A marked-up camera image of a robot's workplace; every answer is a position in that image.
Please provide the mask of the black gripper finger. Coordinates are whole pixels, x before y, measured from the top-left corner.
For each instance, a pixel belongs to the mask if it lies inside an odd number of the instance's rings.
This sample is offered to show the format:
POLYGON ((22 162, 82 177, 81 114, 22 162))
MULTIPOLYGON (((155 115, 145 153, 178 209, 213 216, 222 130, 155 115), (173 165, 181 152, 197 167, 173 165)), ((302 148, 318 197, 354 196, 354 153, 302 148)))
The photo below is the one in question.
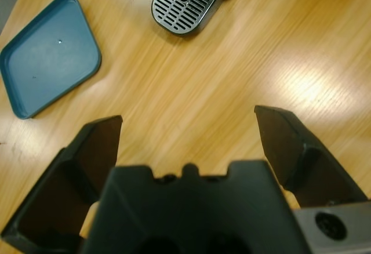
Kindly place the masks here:
POLYGON ((255 106, 264 155, 302 208, 366 202, 368 197, 291 111, 255 106))
POLYGON ((117 162, 120 115, 85 124, 62 148, 1 231, 23 253, 78 253, 80 230, 117 162))

